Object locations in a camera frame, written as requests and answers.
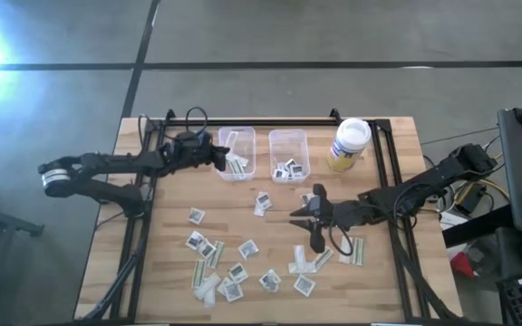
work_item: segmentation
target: floor tile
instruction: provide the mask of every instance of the floor tile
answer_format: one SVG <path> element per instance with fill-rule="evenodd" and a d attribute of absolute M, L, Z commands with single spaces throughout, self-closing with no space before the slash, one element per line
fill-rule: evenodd
<path fill-rule="evenodd" d="M 150 0 L 0 0 L 0 63 L 134 62 Z"/>
<path fill-rule="evenodd" d="M 144 72 L 132 116 L 413 116 L 421 142 L 495 127 L 522 107 L 522 69 Z"/>
<path fill-rule="evenodd" d="M 522 1 L 167 0 L 147 62 L 522 60 Z"/>
<path fill-rule="evenodd" d="M 0 72 L 0 211 L 45 224 L 18 234 L 0 281 L 0 324 L 68 321 L 98 205 L 49 198 L 37 167 L 62 156 L 111 152 L 130 72 Z"/>

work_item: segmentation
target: clear plastic container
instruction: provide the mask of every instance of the clear plastic container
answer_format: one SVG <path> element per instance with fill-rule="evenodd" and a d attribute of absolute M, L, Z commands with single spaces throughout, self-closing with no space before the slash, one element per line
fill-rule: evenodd
<path fill-rule="evenodd" d="M 269 157 L 271 178 L 276 183 L 302 183 L 311 174 L 307 135 L 302 129 L 275 129 L 269 132 Z M 293 166 L 301 166 L 301 171 L 291 173 Z M 276 175 L 276 170 L 286 171 L 286 177 Z"/>
<path fill-rule="evenodd" d="M 248 181 L 255 175 L 255 130 L 251 127 L 223 127 L 218 130 L 218 145 L 231 148 L 227 154 L 227 168 L 217 173 L 225 181 Z M 237 170 L 231 160 L 241 163 Z"/>

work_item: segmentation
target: yellow label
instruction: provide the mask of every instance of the yellow label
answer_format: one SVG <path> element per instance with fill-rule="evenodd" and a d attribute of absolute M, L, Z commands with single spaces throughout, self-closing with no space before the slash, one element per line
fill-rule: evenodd
<path fill-rule="evenodd" d="M 352 153 L 344 150 L 342 146 L 334 140 L 329 152 L 327 153 L 327 163 L 330 165 L 332 170 L 344 172 L 353 166 L 359 156 L 360 153 Z"/>

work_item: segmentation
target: disinfecting wipes container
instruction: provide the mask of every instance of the disinfecting wipes container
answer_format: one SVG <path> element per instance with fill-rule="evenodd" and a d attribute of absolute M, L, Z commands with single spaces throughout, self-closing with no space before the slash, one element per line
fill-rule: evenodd
<path fill-rule="evenodd" d="M 368 122 L 350 118 L 337 129 L 327 162 L 334 171 L 344 172 L 351 168 L 372 138 Z"/>

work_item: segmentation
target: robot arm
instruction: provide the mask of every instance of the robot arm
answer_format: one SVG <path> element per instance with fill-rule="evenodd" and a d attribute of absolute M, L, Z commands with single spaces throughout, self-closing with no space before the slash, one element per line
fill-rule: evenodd
<path fill-rule="evenodd" d="M 122 207 L 127 217 L 144 214 L 142 194 L 138 187 L 114 186 L 92 179 L 99 174 L 140 173 L 159 177 L 174 174 L 183 168 L 213 163 L 215 168 L 225 170 L 228 148 L 214 146 L 206 131 L 185 131 L 170 143 L 139 155 L 106 155 L 86 153 L 79 157 L 63 157 L 42 164 L 43 189 L 49 197 L 69 197 L 74 194 L 90 197 L 98 202 L 111 201 Z"/>

